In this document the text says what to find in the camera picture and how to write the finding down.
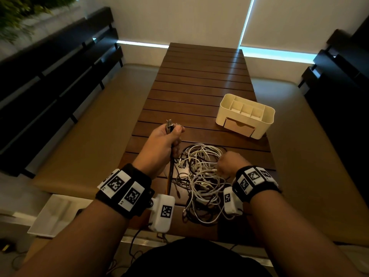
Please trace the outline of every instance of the wooden table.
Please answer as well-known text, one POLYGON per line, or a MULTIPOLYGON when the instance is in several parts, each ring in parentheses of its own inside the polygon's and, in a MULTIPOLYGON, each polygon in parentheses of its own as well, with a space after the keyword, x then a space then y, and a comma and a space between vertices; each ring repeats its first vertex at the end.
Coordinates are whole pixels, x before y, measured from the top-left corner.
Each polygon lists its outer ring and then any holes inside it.
MULTIPOLYGON (((154 128, 172 119, 186 127, 181 149, 194 143, 219 145, 240 153, 255 165, 275 171, 266 135, 256 140, 215 123, 220 102, 227 93, 256 101, 242 50, 171 43, 119 167, 136 158, 154 128)), ((156 193, 165 193, 168 172, 169 166, 152 182, 156 193)), ((178 191, 180 197, 172 184, 170 195, 176 198, 176 206, 169 234, 258 245, 251 216, 232 221, 221 216, 218 225, 211 227, 182 220, 188 195, 184 189, 178 191)), ((149 216, 147 211, 140 218, 135 217, 130 227, 138 229, 147 224, 149 216)))

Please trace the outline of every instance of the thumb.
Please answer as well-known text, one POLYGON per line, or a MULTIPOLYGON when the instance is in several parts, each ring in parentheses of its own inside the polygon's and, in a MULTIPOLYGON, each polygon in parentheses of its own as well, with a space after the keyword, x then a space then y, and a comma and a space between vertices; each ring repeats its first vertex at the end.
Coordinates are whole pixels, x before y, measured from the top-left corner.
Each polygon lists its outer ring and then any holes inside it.
POLYGON ((181 133, 182 133, 182 126, 176 125, 173 131, 166 136, 168 142, 172 144, 175 140, 177 140, 181 136, 181 133))

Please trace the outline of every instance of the white cable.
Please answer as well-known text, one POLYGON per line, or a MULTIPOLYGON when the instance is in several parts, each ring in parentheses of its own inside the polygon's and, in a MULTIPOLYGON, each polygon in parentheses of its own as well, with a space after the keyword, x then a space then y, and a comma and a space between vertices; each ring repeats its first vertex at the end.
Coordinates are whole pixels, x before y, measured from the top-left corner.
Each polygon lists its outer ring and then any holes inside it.
POLYGON ((186 163, 191 164, 191 169, 189 169, 188 173, 181 173, 181 175, 186 175, 185 178, 181 177, 181 179, 187 180, 189 184, 183 185, 183 182, 179 183, 175 180, 179 186, 189 190, 191 193, 191 199, 183 213, 192 208, 196 218, 205 224, 215 223, 219 219, 220 214, 223 214, 228 220, 233 219, 234 216, 228 218, 224 214, 224 206, 221 206, 222 200, 219 196, 219 194, 223 193, 225 185, 230 185, 224 178, 217 175, 216 165, 222 155, 222 151, 215 146, 198 143, 185 149, 183 154, 185 154, 186 158, 180 159, 178 167, 181 168, 186 163), (211 222, 201 220, 196 213, 194 200, 198 200, 207 206, 214 206, 214 208, 218 206, 219 214, 211 222))

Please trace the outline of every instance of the black wristband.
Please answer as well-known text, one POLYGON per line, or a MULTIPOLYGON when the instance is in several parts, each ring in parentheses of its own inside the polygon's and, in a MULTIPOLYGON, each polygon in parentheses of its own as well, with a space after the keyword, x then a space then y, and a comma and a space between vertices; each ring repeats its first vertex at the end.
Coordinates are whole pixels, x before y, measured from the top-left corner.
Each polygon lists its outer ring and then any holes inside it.
POLYGON ((155 191, 150 188, 149 176, 132 164, 117 169, 98 188, 96 199, 105 203, 125 218, 140 216, 149 207, 155 191))
POLYGON ((243 202, 250 202, 251 198, 261 191, 281 192, 273 177, 264 168, 257 166, 246 166, 239 169, 232 190, 243 202))

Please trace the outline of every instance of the beige roller shade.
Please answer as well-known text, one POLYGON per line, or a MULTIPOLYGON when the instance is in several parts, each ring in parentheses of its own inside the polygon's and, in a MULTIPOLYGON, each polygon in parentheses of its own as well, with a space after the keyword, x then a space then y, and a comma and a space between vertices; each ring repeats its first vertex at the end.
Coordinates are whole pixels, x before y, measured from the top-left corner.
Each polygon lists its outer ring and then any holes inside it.
POLYGON ((353 33, 369 0, 255 0, 242 46, 317 53, 335 29, 353 33))
POLYGON ((251 0, 102 0, 120 40, 237 48, 251 0))

